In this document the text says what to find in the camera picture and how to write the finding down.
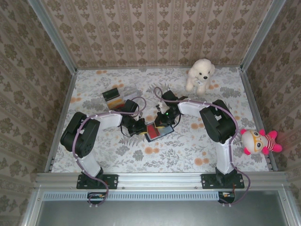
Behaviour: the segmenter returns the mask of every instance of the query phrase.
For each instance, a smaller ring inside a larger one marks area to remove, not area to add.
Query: gray floor
[[[286,226],[277,192],[250,192],[239,204],[210,201],[43,202],[39,226]]]

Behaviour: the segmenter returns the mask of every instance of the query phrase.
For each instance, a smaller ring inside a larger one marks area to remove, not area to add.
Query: table surface
[[[153,88],[172,90],[176,96],[213,102],[223,100],[238,121],[239,129],[254,129],[255,124],[247,101],[238,68],[217,68],[210,89],[203,97],[196,91],[185,91],[188,68],[166,69],[117,69],[78,71],[64,129],[72,116],[80,111],[87,115],[106,112],[108,107],[102,93],[112,87],[135,84],[138,93],[147,100],[143,117],[153,122],[158,99]],[[143,101],[137,100],[140,107]],[[243,171],[268,171],[263,154],[245,155],[238,135],[234,140],[233,162]],[[216,150],[208,137],[201,118],[183,116],[174,132],[148,142],[144,135],[125,137],[120,128],[108,128],[98,132],[93,155],[104,172],[213,172],[216,167]],[[60,144],[52,172],[80,172],[72,154]]]

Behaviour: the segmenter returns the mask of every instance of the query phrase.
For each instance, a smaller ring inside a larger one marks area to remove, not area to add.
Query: purple cable
[[[156,90],[157,90],[157,89],[161,92],[161,95],[163,94],[163,91],[162,91],[162,89],[159,88],[159,87],[155,87],[155,88],[154,88],[154,94],[155,94],[155,96],[156,96],[158,99],[160,99],[161,101],[170,102],[170,103],[192,102],[192,103],[197,103],[197,104],[203,104],[203,105],[207,105],[207,106],[212,106],[212,107],[215,107],[215,108],[217,108],[217,109],[222,110],[223,112],[225,112],[225,113],[233,120],[233,122],[234,122],[234,124],[235,124],[235,127],[236,127],[236,131],[235,131],[234,136],[233,136],[233,137],[230,139],[230,141],[229,141],[230,164],[231,164],[231,166],[232,166],[237,172],[241,173],[242,175],[244,175],[244,176],[248,179],[248,183],[249,183],[249,184],[248,184],[248,186],[247,186],[247,188],[246,188],[246,191],[245,191],[245,193],[243,194],[243,196],[242,196],[240,199],[238,199],[237,201],[235,201],[235,202],[233,202],[233,203],[228,203],[227,201],[225,201],[225,200],[223,200],[223,199],[220,199],[220,200],[222,200],[223,202],[225,202],[225,203],[228,204],[228,205],[235,205],[235,204],[241,202],[241,201],[245,198],[246,194],[248,193],[248,191],[249,191],[249,189],[250,189],[250,186],[251,186],[251,180],[250,180],[250,178],[249,178],[249,176],[248,176],[247,174],[245,174],[244,172],[242,172],[242,171],[240,171],[239,169],[237,169],[237,167],[234,166],[234,164],[233,164],[233,162],[232,162],[232,148],[231,148],[231,143],[232,143],[232,141],[234,140],[234,138],[236,137],[236,135],[238,134],[238,124],[237,124],[237,121],[235,120],[235,118],[233,117],[233,115],[232,115],[230,112],[228,112],[226,109],[224,109],[224,108],[222,108],[222,107],[220,107],[220,106],[211,104],[211,103],[207,103],[207,102],[196,101],[196,100],[165,100],[165,99],[159,97],[159,96],[156,94]]]
[[[83,166],[81,165],[81,163],[79,162],[79,157],[77,156],[77,154],[75,154],[75,145],[76,145],[77,139],[79,138],[80,131],[83,129],[84,125],[85,125],[86,122],[87,122],[89,119],[91,119],[91,118],[97,118],[97,117],[99,117],[99,116],[105,116],[105,115],[110,115],[110,114],[114,114],[114,113],[116,113],[116,114],[136,114],[136,113],[142,112],[142,111],[146,108],[146,100],[145,100],[145,98],[143,98],[143,97],[134,97],[132,100],[137,99],[137,98],[141,98],[141,99],[144,101],[144,107],[143,107],[141,110],[139,110],[139,111],[137,111],[137,112],[133,112],[133,113],[130,113],[130,112],[116,112],[116,111],[109,111],[109,112],[105,112],[105,113],[90,115],[90,116],[88,116],[88,117],[81,123],[81,125],[79,126],[79,129],[77,130],[77,133],[76,133],[76,135],[75,135],[75,138],[74,138],[74,141],[73,141],[73,144],[72,144],[72,154],[73,154],[73,157],[74,157],[75,160],[76,160],[76,163],[77,163],[78,166],[81,168],[81,170],[83,171],[84,174],[86,174],[89,178],[91,178],[91,179],[93,179],[93,180],[97,180],[97,181],[101,182],[101,183],[105,186],[105,188],[106,188],[106,194],[105,194],[103,200],[102,200],[99,204],[97,204],[97,205],[103,204],[103,202],[107,199],[107,197],[108,197],[108,195],[109,195],[109,187],[108,187],[108,185],[107,185],[103,180],[98,179],[98,178],[96,178],[96,177],[93,177],[93,176],[91,176],[88,172],[85,171],[84,167],[83,167]],[[89,197],[89,200],[88,200],[90,206],[93,205],[93,204],[91,203],[91,201],[90,201],[92,196],[90,196],[90,197]]]

